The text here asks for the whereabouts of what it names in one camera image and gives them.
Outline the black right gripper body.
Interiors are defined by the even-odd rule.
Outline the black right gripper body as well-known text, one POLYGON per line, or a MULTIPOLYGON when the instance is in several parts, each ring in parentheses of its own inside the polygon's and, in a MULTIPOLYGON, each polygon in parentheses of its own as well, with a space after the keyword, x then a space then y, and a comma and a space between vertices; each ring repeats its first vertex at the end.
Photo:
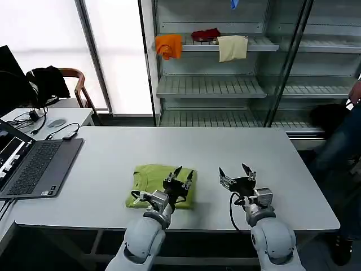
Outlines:
POLYGON ((256 180, 251 180, 248 177, 234 178, 233 183, 229 186, 230 192, 236 192, 240 196, 252 196, 256 180))

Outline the person's hand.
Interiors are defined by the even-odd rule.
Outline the person's hand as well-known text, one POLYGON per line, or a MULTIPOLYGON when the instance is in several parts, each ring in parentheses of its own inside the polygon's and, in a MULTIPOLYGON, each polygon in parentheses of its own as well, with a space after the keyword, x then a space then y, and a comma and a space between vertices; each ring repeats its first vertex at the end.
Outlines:
POLYGON ((352 105, 356 105, 361 99, 361 81, 357 81, 349 93, 349 100, 352 105))

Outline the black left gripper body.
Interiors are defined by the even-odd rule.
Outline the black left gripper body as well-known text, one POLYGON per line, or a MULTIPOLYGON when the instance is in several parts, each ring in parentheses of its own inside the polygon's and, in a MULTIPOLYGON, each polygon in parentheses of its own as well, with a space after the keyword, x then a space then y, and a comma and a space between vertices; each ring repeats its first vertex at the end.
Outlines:
POLYGON ((164 193, 168 195, 168 203, 175 208, 177 203, 183 203, 187 200, 188 191, 191 185, 178 180, 163 181, 164 193))

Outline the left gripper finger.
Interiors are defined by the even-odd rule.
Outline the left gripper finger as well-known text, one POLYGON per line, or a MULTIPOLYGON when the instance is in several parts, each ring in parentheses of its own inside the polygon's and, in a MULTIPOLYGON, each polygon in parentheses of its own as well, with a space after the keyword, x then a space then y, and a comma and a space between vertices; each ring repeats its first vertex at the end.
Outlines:
POLYGON ((192 185, 193 173, 194 173, 194 170, 190 171, 190 173, 189 173, 188 176, 187 176, 186 181, 182 184, 182 187, 183 187, 185 190, 188 190, 188 189, 191 187, 191 185, 192 185))
POLYGON ((165 183, 172 183, 172 182, 181 183, 177 179, 177 177, 180 174, 182 168, 183 168, 182 166, 178 166, 172 172, 170 172, 168 177, 165 179, 165 183))

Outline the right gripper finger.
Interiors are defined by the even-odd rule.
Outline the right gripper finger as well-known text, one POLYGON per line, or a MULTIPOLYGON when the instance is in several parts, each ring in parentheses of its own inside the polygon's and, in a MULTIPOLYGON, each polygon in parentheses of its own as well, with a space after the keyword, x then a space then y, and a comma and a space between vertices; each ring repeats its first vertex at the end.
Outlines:
POLYGON ((248 165, 242 163, 242 168, 246 174, 243 179, 247 179, 248 181, 256 181, 256 171, 253 171, 248 165))
POLYGON ((218 168, 219 171, 219 183, 227 190, 230 190, 230 185, 233 184, 233 179, 226 176, 221 167, 218 168))

